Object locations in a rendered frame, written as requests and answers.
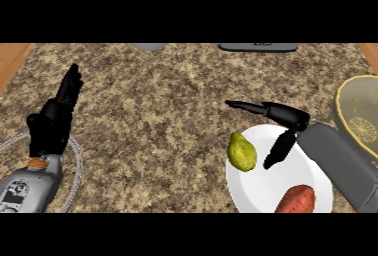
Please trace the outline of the green pear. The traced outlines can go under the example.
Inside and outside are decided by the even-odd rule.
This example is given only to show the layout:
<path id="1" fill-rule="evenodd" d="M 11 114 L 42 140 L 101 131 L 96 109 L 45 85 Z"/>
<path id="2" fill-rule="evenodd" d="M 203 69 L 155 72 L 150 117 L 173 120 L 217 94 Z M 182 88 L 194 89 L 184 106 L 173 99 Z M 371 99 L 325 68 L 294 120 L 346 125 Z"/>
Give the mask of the green pear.
<path id="1" fill-rule="evenodd" d="M 248 172 L 254 169 L 257 164 L 257 151 L 254 145 L 240 132 L 231 134 L 228 158 L 232 166 L 243 172 Z"/>

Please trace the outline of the white plate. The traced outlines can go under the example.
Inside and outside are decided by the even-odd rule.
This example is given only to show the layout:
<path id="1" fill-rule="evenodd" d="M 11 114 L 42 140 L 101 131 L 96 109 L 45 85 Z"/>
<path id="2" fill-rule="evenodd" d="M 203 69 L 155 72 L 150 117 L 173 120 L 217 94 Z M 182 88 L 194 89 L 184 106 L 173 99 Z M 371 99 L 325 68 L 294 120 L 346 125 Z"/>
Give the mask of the white plate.
<path id="1" fill-rule="evenodd" d="M 315 191 L 315 213 L 331 213 L 334 203 L 333 183 L 308 157 L 299 144 L 294 144 L 285 160 L 269 170 L 263 162 L 278 136 L 285 128 L 262 124 L 248 128 L 243 135 L 257 151 L 256 168 L 243 172 L 226 162 L 226 180 L 232 200 L 243 213 L 274 213 L 288 189 L 296 185 L 309 185 Z"/>

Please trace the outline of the pale grey object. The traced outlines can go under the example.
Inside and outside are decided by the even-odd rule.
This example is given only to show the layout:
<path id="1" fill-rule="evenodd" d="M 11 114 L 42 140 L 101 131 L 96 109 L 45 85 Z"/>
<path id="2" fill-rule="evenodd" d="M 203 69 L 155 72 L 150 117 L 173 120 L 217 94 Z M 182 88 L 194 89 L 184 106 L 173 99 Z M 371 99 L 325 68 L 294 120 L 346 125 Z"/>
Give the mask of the pale grey object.
<path id="1" fill-rule="evenodd" d="M 132 46 L 142 51 L 155 51 L 164 48 L 167 43 L 132 43 Z"/>

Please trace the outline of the yellow-rimmed bowl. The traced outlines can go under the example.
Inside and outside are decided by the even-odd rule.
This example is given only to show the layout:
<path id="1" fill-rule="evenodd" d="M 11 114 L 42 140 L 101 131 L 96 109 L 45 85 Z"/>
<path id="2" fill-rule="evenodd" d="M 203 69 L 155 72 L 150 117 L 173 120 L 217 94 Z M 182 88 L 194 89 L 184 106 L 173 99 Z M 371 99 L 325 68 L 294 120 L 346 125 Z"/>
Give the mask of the yellow-rimmed bowl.
<path id="1" fill-rule="evenodd" d="M 339 131 L 367 157 L 378 160 L 378 76 L 347 79 L 334 95 L 334 122 Z"/>

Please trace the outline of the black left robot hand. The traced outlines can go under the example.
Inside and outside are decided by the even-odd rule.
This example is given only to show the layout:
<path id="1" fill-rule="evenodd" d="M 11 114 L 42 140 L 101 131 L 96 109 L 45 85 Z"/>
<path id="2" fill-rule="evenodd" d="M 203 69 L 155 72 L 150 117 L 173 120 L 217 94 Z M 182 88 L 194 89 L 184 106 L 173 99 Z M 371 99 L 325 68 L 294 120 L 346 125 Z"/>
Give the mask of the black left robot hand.
<path id="1" fill-rule="evenodd" d="M 83 84 L 79 65 L 73 64 L 65 73 L 57 96 L 48 100 L 40 112 L 27 117 L 31 157 L 61 155 L 65 151 L 73 112 Z"/>

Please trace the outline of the dark grey appliance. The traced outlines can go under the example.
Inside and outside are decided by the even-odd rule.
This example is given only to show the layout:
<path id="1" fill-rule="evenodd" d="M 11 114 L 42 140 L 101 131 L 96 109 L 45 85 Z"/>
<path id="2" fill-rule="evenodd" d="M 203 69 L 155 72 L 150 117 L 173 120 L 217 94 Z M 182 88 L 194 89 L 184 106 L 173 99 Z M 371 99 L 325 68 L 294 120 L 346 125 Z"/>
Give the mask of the dark grey appliance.
<path id="1" fill-rule="evenodd" d="M 285 53 L 299 49 L 297 43 L 220 43 L 225 51 Z"/>

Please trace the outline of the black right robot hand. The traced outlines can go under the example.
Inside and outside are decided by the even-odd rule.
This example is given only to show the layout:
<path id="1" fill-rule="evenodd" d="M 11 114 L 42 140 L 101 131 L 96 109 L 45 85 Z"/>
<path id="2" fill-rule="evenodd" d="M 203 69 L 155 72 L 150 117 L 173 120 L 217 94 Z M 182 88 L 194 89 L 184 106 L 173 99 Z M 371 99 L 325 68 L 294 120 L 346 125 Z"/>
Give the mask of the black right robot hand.
<path id="1" fill-rule="evenodd" d="M 226 101 L 232 108 L 240 108 L 254 114 L 263 115 L 274 120 L 288 130 L 279 135 L 266 156 L 263 167 L 269 169 L 277 163 L 282 162 L 290 154 L 297 140 L 297 133 L 303 132 L 309 126 L 310 115 L 308 112 L 275 102 L 263 102 L 262 105 L 243 102 Z"/>

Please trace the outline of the red sweet potato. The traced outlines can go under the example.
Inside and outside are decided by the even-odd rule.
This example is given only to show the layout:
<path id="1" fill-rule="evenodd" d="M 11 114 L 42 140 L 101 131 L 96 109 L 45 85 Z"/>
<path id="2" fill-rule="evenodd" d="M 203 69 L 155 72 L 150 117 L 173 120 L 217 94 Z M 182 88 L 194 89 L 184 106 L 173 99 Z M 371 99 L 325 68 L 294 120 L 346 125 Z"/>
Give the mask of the red sweet potato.
<path id="1" fill-rule="evenodd" d="M 291 187 L 278 204 L 277 213 L 312 213 L 315 210 L 315 191 L 309 185 Z"/>

